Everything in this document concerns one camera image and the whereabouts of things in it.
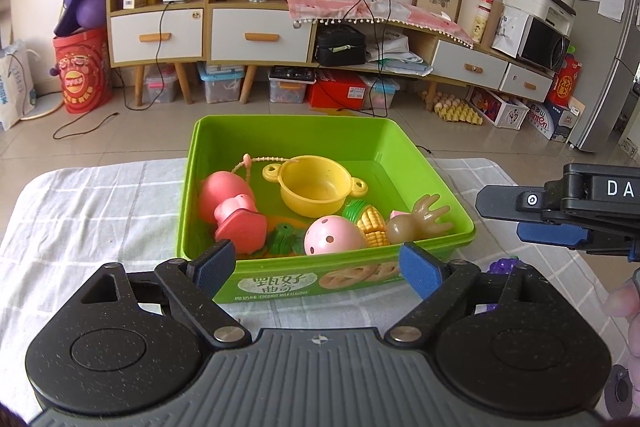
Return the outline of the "purple toy grapes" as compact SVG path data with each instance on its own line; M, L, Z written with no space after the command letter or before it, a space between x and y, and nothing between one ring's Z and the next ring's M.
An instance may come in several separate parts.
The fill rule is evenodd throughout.
M489 265L487 272L483 275L482 288L487 291L489 300L484 303L485 311L494 311L498 307L500 296L502 295L506 280L513 270L521 264L518 256L500 258Z

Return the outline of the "pink toy pig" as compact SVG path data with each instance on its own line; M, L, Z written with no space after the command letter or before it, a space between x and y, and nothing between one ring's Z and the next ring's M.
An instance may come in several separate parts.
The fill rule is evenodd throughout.
M198 215L213 228L217 242L229 239L240 259L271 257L266 251L270 218L258 210L250 174L255 162L282 161L286 158L245 154L231 171L215 171L201 184Z

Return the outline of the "yellow toy corn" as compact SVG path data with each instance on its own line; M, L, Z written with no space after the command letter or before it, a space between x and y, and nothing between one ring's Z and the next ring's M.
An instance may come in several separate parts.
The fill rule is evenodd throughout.
M386 222L381 213L364 199L350 200L342 211L342 216L355 223L363 234L369 248L390 245L386 234Z

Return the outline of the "pink capsule ball toy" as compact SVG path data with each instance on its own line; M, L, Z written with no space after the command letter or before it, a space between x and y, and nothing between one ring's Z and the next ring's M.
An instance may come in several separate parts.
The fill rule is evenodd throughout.
M307 256L339 254L367 246L355 223L341 216L326 216L312 222L304 236Z

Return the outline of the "yellow toy pot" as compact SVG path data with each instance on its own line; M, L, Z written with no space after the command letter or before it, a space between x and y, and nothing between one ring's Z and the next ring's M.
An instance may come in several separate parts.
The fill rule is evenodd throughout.
M296 215L317 219L335 215L349 197L368 193L366 182L330 158L303 155L262 168L262 177L280 187L284 205Z

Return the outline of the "orange toy pumpkin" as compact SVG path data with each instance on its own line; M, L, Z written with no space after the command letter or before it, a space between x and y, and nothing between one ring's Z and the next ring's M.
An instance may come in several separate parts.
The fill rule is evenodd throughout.
M303 256L307 225L293 218L272 217L268 220L267 255L271 257Z

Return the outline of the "yellow egg tray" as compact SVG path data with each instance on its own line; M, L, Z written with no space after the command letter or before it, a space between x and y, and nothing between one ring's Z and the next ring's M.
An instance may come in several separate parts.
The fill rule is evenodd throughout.
M453 94L437 93L434 98L434 113L448 122L464 122L481 126L484 118L467 101Z

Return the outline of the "grey checked table cloth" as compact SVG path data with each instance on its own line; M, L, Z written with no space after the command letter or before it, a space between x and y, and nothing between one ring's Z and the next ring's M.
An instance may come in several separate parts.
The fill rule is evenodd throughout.
M471 245L454 257L483 269L515 255L536 267L597 329L614 363L627 364L627 324L610 319L600 302L608 293L585 260L562 248L518 241L514 223L480 220L473 205L488 184L514 181L493 161L430 159L476 226ZM185 159L112 167L60 169L38 176L18 196L1 242L1 402L38 410L25 373L26 348L66 299L105 262L151 270L174 257ZM393 323L418 298L403 281L312 297L224 305L252 333L265 327L316 329Z

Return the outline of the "green plastic cookie box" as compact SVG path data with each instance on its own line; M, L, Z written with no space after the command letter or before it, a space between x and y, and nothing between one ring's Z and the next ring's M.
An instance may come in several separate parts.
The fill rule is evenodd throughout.
M224 115L194 126L177 251L193 260L231 243L221 303L393 283L402 243L444 260L474 235L457 197L391 120Z

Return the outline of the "silver refrigerator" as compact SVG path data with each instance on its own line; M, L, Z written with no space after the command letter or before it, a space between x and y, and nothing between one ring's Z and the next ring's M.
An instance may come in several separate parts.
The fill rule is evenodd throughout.
M573 96L584 106L568 143L601 150L634 87L639 66L639 0L574 0L570 34L582 70Z

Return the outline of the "white microwave oven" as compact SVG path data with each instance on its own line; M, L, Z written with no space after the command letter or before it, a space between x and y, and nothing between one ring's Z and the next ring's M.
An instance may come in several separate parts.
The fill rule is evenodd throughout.
M515 60L557 72L570 39L529 12L503 5L491 47Z

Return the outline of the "red cardboard box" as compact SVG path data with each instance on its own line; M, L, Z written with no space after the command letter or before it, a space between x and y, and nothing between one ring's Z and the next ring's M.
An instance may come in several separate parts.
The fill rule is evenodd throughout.
M356 72L341 69L317 69L310 86L308 102L313 108L363 109L367 85Z

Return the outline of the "black bag on shelf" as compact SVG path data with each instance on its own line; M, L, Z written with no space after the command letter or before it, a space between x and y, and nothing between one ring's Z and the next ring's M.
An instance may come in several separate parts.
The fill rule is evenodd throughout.
M314 44L314 58L324 67L364 64L367 62L366 36L347 24L321 25Z

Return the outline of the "white paper shopping bag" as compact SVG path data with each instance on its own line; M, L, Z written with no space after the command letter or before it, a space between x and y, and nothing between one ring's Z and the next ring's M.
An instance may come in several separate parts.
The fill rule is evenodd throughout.
M8 131L35 108L36 90L29 67L29 49L18 40L1 50L0 120Z

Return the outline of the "purple plush toy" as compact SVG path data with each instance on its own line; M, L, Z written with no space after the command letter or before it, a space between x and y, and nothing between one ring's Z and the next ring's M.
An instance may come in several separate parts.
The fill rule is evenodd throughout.
M106 0L63 0L62 14L54 28L55 37L68 37L81 29L106 24Z

